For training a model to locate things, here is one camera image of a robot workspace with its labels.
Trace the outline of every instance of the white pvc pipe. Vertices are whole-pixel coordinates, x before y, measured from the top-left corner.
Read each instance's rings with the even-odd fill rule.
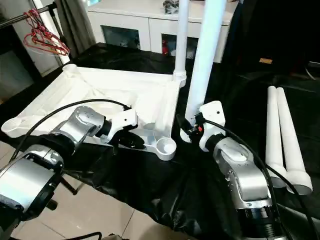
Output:
[[[195,124],[194,117],[199,113],[200,106],[204,104],[226,2],[227,0],[205,1],[201,32],[185,110],[185,118],[192,125]],[[184,131],[180,131],[180,136],[184,141],[190,142],[188,135]]]
[[[174,79],[181,81],[181,87],[186,85],[186,54],[188,39],[189,0],[179,1],[178,32],[176,37]]]
[[[295,126],[291,118],[285,91],[282,87],[276,89],[281,126],[281,135],[287,170],[287,179],[300,195],[313,191],[310,176],[306,173],[304,160],[300,151]]]
[[[265,163],[287,178],[282,156],[281,133],[279,123],[277,90],[274,86],[268,87],[267,113],[266,113],[266,140]],[[283,188],[286,184],[273,172],[269,171],[273,187]]]

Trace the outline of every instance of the curtain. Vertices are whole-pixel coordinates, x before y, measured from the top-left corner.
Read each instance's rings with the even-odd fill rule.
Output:
[[[81,0],[55,0],[57,12],[72,58],[96,43],[94,33]]]

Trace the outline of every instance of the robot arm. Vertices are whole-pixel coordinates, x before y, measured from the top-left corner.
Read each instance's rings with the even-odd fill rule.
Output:
[[[138,126],[133,109],[106,118],[87,106],[77,107],[68,120],[39,137],[23,154],[0,171],[0,240],[9,239],[20,221],[40,215],[62,178],[64,162],[87,136],[118,144],[117,133]]]
[[[253,154],[209,120],[225,125],[225,116],[219,101],[209,102],[199,108],[196,124],[188,125],[180,119],[180,126],[193,143],[212,153],[227,181],[234,208],[238,214],[243,239],[287,239],[274,216],[266,178],[254,163]]]

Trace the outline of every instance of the black tablecloth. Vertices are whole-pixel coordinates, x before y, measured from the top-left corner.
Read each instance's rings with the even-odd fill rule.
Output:
[[[87,68],[158,74],[171,74],[174,70],[172,57],[102,43],[91,47],[73,62]],[[187,60],[187,84],[180,90],[176,108],[176,113],[182,115],[192,69],[193,61]],[[0,105],[0,125],[20,113],[61,72],[61,68],[55,70],[42,82]],[[305,168],[313,183],[313,193],[303,198],[315,220],[320,219],[320,82],[266,72],[240,75],[223,64],[213,66],[210,78],[205,101],[220,100],[226,127],[247,141],[261,157],[265,155],[267,87],[284,88]],[[175,231],[212,240],[238,234],[238,221],[226,182],[211,155],[196,145],[183,142],[176,122],[172,138],[177,143],[177,151],[168,162],[161,161],[153,153],[129,149],[120,149],[117,158],[106,161],[103,156],[107,147],[84,143],[72,159],[65,161],[66,171]],[[24,149],[36,139],[30,137]],[[9,138],[0,132],[0,140],[16,147],[21,137]],[[276,197],[282,206],[282,220],[291,233],[296,239],[311,239],[295,197],[285,189],[276,189]]]

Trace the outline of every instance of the tile floor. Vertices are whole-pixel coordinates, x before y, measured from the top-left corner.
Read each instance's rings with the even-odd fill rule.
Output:
[[[14,150],[0,142],[0,168],[8,163]],[[80,188],[78,194],[73,196],[59,185],[53,197],[58,202],[57,209],[51,211],[46,208],[38,218],[20,223],[12,237],[62,240],[99,231],[104,237],[114,233],[130,240],[194,240],[68,175],[64,177],[74,188]]]

